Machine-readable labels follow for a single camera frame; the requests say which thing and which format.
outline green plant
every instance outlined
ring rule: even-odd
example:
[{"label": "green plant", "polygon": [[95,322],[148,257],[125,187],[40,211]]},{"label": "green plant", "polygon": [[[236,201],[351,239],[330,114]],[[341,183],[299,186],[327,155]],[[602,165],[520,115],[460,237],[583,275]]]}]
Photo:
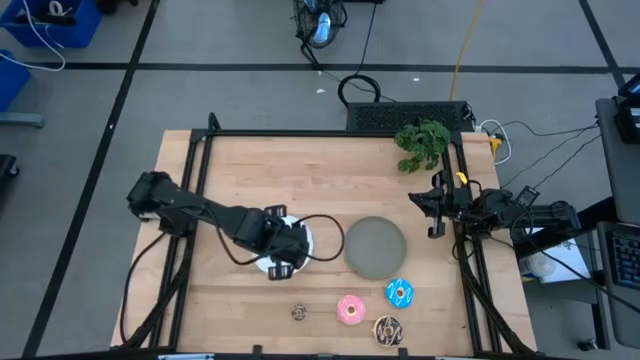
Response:
[{"label": "green plant", "polygon": [[449,130],[437,121],[425,119],[417,126],[405,126],[396,133],[395,142],[413,157],[400,160],[398,170],[414,173],[424,161],[427,162],[425,169],[433,169],[438,166],[440,154],[447,149],[450,140]]}]

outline round gray plate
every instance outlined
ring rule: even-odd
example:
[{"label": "round gray plate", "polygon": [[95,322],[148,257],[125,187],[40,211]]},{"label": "round gray plate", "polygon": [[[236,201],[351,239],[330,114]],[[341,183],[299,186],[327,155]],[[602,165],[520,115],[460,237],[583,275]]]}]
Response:
[{"label": "round gray plate", "polygon": [[391,221],[377,216],[356,221],[347,231],[345,246],[349,266],[371,280],[393,276],[407,253],[402,231]]}]

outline small donut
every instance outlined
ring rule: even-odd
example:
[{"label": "small donut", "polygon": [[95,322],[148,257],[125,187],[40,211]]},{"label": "small donut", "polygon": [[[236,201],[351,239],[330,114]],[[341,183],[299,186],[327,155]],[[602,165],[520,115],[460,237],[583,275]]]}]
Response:
[{"label": "small donut", "polygon": [[338,320],[345,325],[358,325],[367,315],[367,309],[359,297],[347,295],[338,302]]},{"label": "small donut", "polygon": [[387,285],[386,295],[393,307],[404,309],[413,301],[413,286],[405,279],[393,279]]},{"label": "small donut", "polygon": [[302,304],[293,305],[291,309],[291,317],[295,321],[302,321],[307,317],[307,308]]},{"label": "small donut", "polygon": [[400,322],[391,316],[383,316],[373,325],[376,342],[384,347],[398,346],[404,336]]}]

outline chair wheel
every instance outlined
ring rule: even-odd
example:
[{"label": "chair wheel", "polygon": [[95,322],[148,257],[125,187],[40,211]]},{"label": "chair wheel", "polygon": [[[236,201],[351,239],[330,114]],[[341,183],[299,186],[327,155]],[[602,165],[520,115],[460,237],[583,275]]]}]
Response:
[{"label": "chair wheel", "polygon": [[11,177],[16,177],[16,176],[20,175],[20,168],[15,166],[15,165],[13,165],[11,167],[11,170],[9,170],[9,175]]},{"label": "chair wheel", "polygon": [[596,339],[588,339],[578,342],[578,349],[582,351],[598,350]]}]

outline pink donut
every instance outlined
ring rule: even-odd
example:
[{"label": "pink donut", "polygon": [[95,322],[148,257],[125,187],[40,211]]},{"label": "pink donut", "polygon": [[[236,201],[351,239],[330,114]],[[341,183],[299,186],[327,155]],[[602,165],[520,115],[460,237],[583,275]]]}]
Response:
[{"label": "pink donut", "polygon": [[367,309],[359,297],[347,295],[338,302],[338,320],[345,325],[358,325],[367,315]]}]

